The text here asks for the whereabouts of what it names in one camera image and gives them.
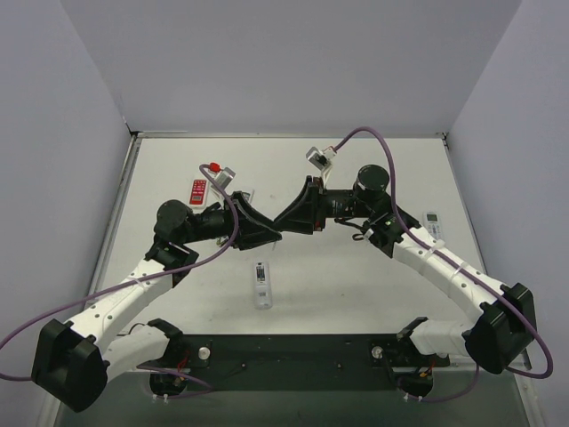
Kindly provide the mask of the white remote back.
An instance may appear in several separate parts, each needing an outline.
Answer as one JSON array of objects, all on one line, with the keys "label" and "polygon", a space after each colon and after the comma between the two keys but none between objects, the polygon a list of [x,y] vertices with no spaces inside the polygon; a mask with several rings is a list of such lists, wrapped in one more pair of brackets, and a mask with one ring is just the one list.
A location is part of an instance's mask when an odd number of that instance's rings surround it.
[{"label": "white remote back", "polygon": [[272,307],[272,290],[269,267],[266,262],[256,262],[253,265],[254,302],[259,310],[268,310]]}]

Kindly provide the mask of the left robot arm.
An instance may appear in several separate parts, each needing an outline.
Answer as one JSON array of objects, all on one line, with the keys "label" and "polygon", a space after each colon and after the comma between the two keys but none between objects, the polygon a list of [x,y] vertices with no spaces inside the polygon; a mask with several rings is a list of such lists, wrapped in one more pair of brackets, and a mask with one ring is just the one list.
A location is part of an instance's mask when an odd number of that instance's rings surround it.
[{"label": "left robot arm", "polygon": [[40,331],[31,379],[75,412],[101,395],[115,362],[105,352],[116,335],[156,298],[203,264],[188,244],[227,237],[227,245],[253,249],[281,240],[274,221],[256,211],[241,191],[201,213],[168,200],[156,213],[154,241],[119,289],[66,322],[50,320]]}]

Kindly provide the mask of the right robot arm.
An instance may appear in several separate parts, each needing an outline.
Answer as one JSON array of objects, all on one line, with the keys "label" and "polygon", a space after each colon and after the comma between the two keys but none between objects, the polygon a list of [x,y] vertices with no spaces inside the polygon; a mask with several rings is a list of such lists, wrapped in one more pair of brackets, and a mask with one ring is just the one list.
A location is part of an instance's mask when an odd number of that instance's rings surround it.
[{"label": "right robot arm", "polygon": [[401,338],[422,355],[471,357],[487,372],[501,373],[533,341],[532,293],[521,284],[507,286],[489,278],[453,254],[392,205],[388,184],[388,172],[378,165],[361,167],[352,189],[326,189],[321,178],[309,176],[275,224],[281,231],[311,235],[329,219],[361,219],[365,240],[427,279],[466,316],[463,321],[418,319]]}]

